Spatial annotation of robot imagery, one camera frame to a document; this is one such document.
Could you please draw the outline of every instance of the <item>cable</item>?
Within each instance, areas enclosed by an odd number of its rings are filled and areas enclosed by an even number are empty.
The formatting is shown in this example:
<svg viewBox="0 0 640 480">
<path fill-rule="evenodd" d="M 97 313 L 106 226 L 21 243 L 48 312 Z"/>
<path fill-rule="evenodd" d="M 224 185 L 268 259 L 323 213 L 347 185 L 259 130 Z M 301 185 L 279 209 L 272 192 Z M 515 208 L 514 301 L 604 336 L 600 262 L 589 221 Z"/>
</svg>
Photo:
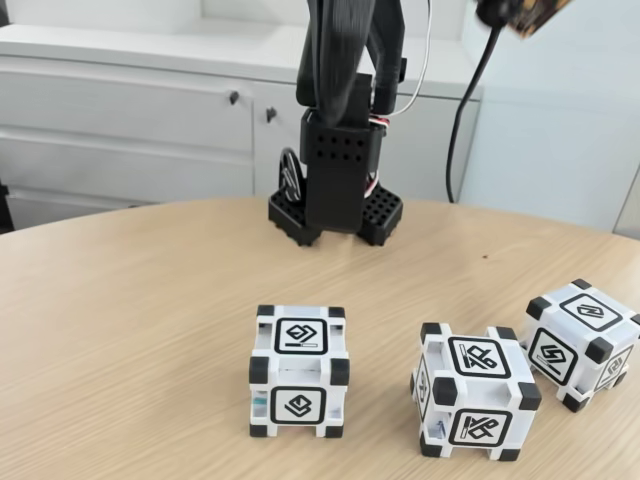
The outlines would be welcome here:
<svg viewBox="0 0 640 480">
<path fill-rule="evenodd" d="M 498 38 L 500 37 L 500 32 L 502 32 L 503 28 L 503 26 L 499 26 L 493 27 L 491 29 L 491 34 L 489 35 L 489 40 L 487 41 L 487 46 L 485 47 L 484 53 L 482 54 L 482 58 L 480 59 L 478 68 L 473 74 L 473 78 L 471 80 L 471 83 L 469 84 L 469 88 L 467 88 L 464 97 L 462 97 L 460 106 L 458 107 L 458 111 L 456 113 L 456 119 L 453 123 L 453 132 L 451 133 L 451 143 L 449 144 L 449 155 L 447 157 L 447 196 L 449 197 L 449 203 L 456 203 L 455 198 L 453 198 L 453 188 L 451 187 L 451 168 L 453 167 L 453 155 L 456 149 L 456 140 L 458 139 L 458 130 L 460 129 L 462 113 L 464 112 L 464 107 L 467 105 L 467 102 L 471 98 L 471 95 L 473 95 L 474 90 L 478 86 L 480 77 L 482 77 L 484 69 L 489 63 L 489 59 L 491 58 L 491 54 L 493 53 L 496 43 L 498 43 Z"/>
<path fill-rule="evenodd" d="M 389 128 L 389 125 L 391 125 L 391 122 L 389 120 L 381 117 L 371 117 L 369 118 L 369 122 L 375 123 L 376 125 L 381 125 L 384 128 Z"/>
<path fill-rule="evenodd" d="M 398 110 L 396 112 L 393 112 L 387 115 L 386 116 L 387 118 L 396 117 L 398 115 L 402 115 L 403 113 L 407 112 L 411 107 L 413 107 L 413 104 L 416 103 L 416 100 L 420 95 L 420 90 L 422 89 L 424 78 L 427 75 L 427 67 L 429 66 L 429 57 L 431 55 L 431 23 L 433 20 L 433 9 L 431 8 L 431 0 L 427 0 L 427 6 L 429 7 L 429 16 L 427 21 L 428 22 L 427 40 L 425 43 L 424 63 L 422 64 L 422 72 L 420 72 L 420 79 L 418 80 L 418 86 L 416 87 L 416 91 L 413 93 L 411 100 L 409 100 L 409 103 L 407 103 L 407 105 L 401 110 Z"/>
<path fill-rule="evenodd" d="M 370 183 L 369 183 L 369 186 L 367 187 L 367 190 L 364 192 L 364 198 L 369 198 L 373 194 L 373 191 L 376 189 L 378 184 L 380 183 L 380 172 L 376 172 L 373 175 L 374 176 L 370 177 L 369 179 Z"/>
</svg>

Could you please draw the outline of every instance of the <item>cube face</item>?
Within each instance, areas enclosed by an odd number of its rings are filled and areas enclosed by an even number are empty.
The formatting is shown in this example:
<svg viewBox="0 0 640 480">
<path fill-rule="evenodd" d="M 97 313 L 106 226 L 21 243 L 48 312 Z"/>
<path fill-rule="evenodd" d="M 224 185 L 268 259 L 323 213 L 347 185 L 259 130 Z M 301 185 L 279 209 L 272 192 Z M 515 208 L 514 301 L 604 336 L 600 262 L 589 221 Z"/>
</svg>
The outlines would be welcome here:
<svg viewBox="0 0 640 480">
<path fill-rule="evenodd" d="M 464 447 L 495 448 L 504 443 L 513 420 L 511 412 L 464 408 L 456 412 L 449 443 Z"/>
<path fill-rule="evenodd" d="M 485 337 L 466 337 L 440 324 L 422 333 L 411 379 L 422 452 L 448 457 L 455 447 L 482 448 L 499 460 L 503 452 L 519 451 L 540 392 L 513 330 L 489 328 Z"/>
<path fill-rule="evenodd" d="M 327 322 L 320 318 L 280 318 L 276 321 L 274 349 L 282 355 L 324 355 Z"/>
<path fill-rule="evenodd" d="M 323 388 L 275 387 L 271 421 L 279 425 L 319 425 L 324 421 L 327 392 Z"/>
<path fill-rule="evenodd" d="M 531 366 L 558 385 L 570 410 L 612 388 L 640 337 L 636 313 L 583 280 L 539 297 L 527 309 L 524 348 Z"/>
<path fill-rule="evenodd" d="M 314 426 L 340 438 L 349 383 L 345 314 L 339 307 L 262 305 L 249 372 L 251 432 Z"/>
</svg>

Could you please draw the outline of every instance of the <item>light wood tabletop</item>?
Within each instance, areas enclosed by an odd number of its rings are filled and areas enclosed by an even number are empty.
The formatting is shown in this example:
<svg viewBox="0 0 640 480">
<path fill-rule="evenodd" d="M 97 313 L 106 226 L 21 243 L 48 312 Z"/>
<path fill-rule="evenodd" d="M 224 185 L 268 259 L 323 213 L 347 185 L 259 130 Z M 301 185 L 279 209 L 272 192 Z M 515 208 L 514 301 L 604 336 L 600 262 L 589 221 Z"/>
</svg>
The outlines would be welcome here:
<svg viewBox="0 0 640 480">
<path fill-rule="evenodd" d="M 637 479 L 640 358 L 573 414 L 543 394 L 520 460 L 419 453 L 409 376 L 423 322 L 523 333 L 576 278 L 640 310 L 640 243 L 512 214 L 409 203 L 384 248 L 298 248 L 264 200 L 114 212 L 0 237 L 0 478 Z M 258 304 L 347 311 L 343 439 L 249 437 Z"/>
</svg>

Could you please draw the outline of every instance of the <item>printed symbol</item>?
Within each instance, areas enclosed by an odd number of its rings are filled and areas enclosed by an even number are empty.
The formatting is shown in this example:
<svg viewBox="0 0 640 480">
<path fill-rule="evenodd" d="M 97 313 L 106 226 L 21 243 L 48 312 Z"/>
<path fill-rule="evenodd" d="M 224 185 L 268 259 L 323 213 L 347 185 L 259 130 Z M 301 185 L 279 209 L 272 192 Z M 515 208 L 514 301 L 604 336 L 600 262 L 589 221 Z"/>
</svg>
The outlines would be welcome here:
<svg viewBox="0 0 640 480">
<path fill-rule="evenodd" d="M 560 308 L 596 332 L 604 332 L 622 321 L 622 315 L 613 308 L 585 293 L 562 302 Z"/>
<path fill-rule="evenodd" d="M 632 349 L 633 349 L 633 346 L 620 352 L 611 360 L 609 360 L 609 363 L 607 364 L 605 369 L 602 371 L 602 375 L 600 377 L 600 380 L 598 381 L 598 385 L 596 385 L 596 390 L 600 390 L 601 388 L 607 385 L 610 385 L 612 381 L 614 381 L 616 378 L 620 376 L 620 374 L 622 373 L 623 367 L 625 366 L 625 364 L 627 363 L 627 360 L 629 359 L 629 355 L 631 354 Z"/>
<path fill-rule="evenodd" d="M 469 350 L 464 345 L 460 345 L 460 353 L 464 365 L 467 368 L 480 367 L 483 370 L 493 369 L 498 366 L 495 360 L 489 358 L 491 349 L 483 350 L 477 345 L 473 345 Z"/>
<path fill-rule="evenodd" d="M 317 343 L 307 343 L 313 337 L 315 337 L 318 332 L 309 325 L 294 325 L 289 330 L 287 330 L 287 335 L 289 335 L 294 340 L 297 340 L 298 343 L 285 343 L 287 347 L 302 347 L 302 348 L 317 348 Z"/>
<path fill-rule="evenodd" d="M 529 347 L 529 360 L 551 380 L 565 386 L 573 374 L 578 355 L 554 334 L 540 328 Z"/>
<path fill-rule="evenodd" d="M 536 355 L 536 358 L 547 366 L 550 370 L 553 370 L 558 375 L 561 375 L 562 372 L 558 370 L 553 365 L 556 363 L 564 363 L 567 361 L 567 357 L 564 352 L 558 348 L 556 345 L 543 345 L 540 347 L 540 352 L 542 352 L 542 356 Z"/>
<path fill-rule="evenodd" d="M 427 398 L 427 376 L 424 372 L 420 373 L 420 385 L 418 385 L 418 391 L 420 392 L 420 403 L 423 403 Z"/>
<path fill-rule="evenodd" d="M 472 416 L 468 416 L 464 421 L 460 438 L 464 440 L 467 438 L 467 435 L 470 435 L 474 440 L 480 440 L 485 437 L 493 438 L 491 430 L 498 425 L 500 425 L 500 422 L 495 418 L 473 418 Z"/>
<path fill-rule="evenodd" d="M 613 363 L 609 365 L 609 368 L 607 368 L 609 375 L 613 376 L 618 373 L 618 370 L 620 370 L 620 367 L 622 367 L 623 364 L 624 360 L 622 358 L 616 358 Z"/>
<path fill-rule="evenodd" d="M 284 408 L 293 413 L 296 417 L 301 418 L 311 412 L 311 400 L 304 395 L 298 395 L 297 397 L 292 398 Z"/>
<path fill-rule="evenodd" d="M 604 310 L 600 307 L 596 307 L 595 305 L 579 305 L 578 313 L 585 317 L 604 318 Z"/>
</svg>

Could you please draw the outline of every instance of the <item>black wheel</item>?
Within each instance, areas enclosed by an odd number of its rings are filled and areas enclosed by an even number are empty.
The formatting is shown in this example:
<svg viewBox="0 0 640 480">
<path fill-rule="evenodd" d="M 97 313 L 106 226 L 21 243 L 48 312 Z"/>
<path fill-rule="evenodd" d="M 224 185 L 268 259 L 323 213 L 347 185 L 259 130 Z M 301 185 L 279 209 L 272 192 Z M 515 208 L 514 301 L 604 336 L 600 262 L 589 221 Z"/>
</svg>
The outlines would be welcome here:
<svg viewBox="0 0 640 480">
<path fill-rule="evenodd" d="M 280 156 L 279 189 L 284 191 L 284 196 L 290 203 L 299 204 L 305 199 L 306 180 L 302 165 L 290 148 L 285 148 Z"/>
</svg>

